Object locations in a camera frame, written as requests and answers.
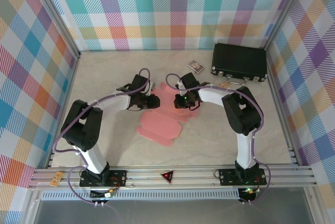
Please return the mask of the pink paper box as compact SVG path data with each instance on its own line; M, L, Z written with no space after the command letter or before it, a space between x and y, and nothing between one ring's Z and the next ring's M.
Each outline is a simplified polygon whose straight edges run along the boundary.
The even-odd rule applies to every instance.
M174 100L177 91L163 82L153 90L153 94L159 97L160 107L143 112L136 132L146 139L168 147L180 135L182 123L197 117L199 110L176 109Z

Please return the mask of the small purple card box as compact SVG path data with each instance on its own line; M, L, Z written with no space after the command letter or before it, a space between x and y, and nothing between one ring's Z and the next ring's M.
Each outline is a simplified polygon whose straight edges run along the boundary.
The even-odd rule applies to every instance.
M204 70L204 66L201 65L199 62L196 60L192 60L187 64L187 67L190 68L192 71L194 71L196 74L199 74Z

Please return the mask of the black hard case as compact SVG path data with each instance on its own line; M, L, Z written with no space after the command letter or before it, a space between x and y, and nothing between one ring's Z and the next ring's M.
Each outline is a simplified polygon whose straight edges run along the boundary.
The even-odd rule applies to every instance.
M210 71L215 76L264 82L268 77L266 51L216 43Z

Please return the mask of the red triangular warning sign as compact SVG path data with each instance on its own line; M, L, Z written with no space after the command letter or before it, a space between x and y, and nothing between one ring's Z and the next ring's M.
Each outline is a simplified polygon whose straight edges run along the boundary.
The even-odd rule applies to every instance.
M172 183L173 180L173 175L174 175L174 171L167 171L167 172L163 172L160 174L162 176L162 178L167 181L169 184Z

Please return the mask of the small black connector board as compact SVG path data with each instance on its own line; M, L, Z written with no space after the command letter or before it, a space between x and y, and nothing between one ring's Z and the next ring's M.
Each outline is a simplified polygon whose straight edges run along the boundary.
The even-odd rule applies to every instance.
M241 188L239 191L239 201L246 203L249 201L254 201L256 199L257 193L260 191L259 188Z
M116 192L116 189L109 189L104 192L90 191L90 198L112 198L115 196Z

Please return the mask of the grey metal sheet panel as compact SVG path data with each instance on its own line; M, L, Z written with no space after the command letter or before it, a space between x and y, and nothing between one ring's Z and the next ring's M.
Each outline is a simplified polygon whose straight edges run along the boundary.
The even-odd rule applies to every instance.
M44 200L29 224L315 224L311 214L289 207L234 200L115 201L94 207L81 201Z

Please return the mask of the small wooden block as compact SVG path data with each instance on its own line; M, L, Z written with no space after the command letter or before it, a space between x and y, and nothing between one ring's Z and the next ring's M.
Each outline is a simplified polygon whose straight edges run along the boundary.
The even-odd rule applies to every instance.
M55 173L54 177L52 178L51 182L50 182L50 186L52 186L52 187L58 187L58 185L61 182L62 178L63 178L63 172L57 171Z

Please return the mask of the aluminium frame cross rail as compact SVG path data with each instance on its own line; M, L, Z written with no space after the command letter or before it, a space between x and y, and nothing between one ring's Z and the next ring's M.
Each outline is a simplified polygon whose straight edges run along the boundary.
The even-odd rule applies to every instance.
M269 170L264 166L265 176L270 187L314 187L316 178L310 166L295 164L269 165ZM126 186L124 189L200 189L219 188L219 169L231 169L233 165L177 165L177 166L120 166L113 170L126 170ZM57 189L68 187L67 176L70 167L50 167L35 170L29 189L51 188L50 182L57 171L63 172L63 178ZM163 172L174 171L172 183L169 184L160 175Z

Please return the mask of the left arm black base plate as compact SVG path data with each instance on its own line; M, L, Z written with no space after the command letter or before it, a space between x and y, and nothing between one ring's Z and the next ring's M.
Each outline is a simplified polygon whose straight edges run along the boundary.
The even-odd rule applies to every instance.
M80 187L125 187L127 171L109 170L95 174L87 169L80 172Z

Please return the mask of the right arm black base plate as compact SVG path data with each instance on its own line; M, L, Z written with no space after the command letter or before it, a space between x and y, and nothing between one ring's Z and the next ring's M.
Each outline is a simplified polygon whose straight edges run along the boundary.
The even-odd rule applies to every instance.
M241 179L236 174L235 169L219 169L218 172L221 186L244 186L244 185L263 186L267 184L264 169L256 170L247 179Z

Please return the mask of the aluminium frame side rail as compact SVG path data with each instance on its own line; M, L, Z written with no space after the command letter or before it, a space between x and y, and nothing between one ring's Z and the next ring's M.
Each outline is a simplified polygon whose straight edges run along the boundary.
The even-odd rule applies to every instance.
M54 155L54 145L60 140L61 128L62 128L62 125L63 125L64 118L66 116L66 109L67 109L69 99L70 99L70 96L71 96L71 91L72 91L72 87L73 87L73 84L74 84L77 69L79 67L80 58L81 58L81 52L79 52L79 54L76 56L76 60L74 61L74 67L73 67L73 71L72 71L72 74L71 74L71 78L69 80L69 83L68 83L68 86L67 86L66 92L65 92L64 104L63 104L63 106L61 107L61 110L60 110L60 118L58 120L55 136L52 139L52 141L50 142L50 146L48 148L48 152L47 152L47 156L46 156L46 161L44 162L44 165L43 165L44 169L47 169L51 166L53 155Z
M302 160L297 150L297 146L293 138L291 127L285 115L284 106L282 104L279 89L276 84L274 72L272 71L272 68L271 68L270 59L271 59L270 54L267 53L266 55L266 66L267 66L267 74L268 74L267 80L270 85L275 108L276 108L277 115L278 115L278 118L281 124L281 129L285 137L285 141L288 147L288 151L289 151L292 163L295 165L302 165Z

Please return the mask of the aluminium frame post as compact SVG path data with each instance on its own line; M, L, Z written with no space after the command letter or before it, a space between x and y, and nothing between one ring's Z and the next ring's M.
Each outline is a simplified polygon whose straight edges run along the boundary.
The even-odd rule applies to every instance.
M280 34L280 30L284 26L286 19L290 16L298 0L286 0L283 4L283 8L278 16L276 23L271 30L271 33L264 45L264 49L269 52L271 46L274 44L276 38Z
M41 0L44 8L49 14L52 21L55 23L60 35L63 37L66 45L70 48L71 52L74 53L77 59L80 58L81 52L73 40L65 22L63 21L60 13L58 12L53 0Z

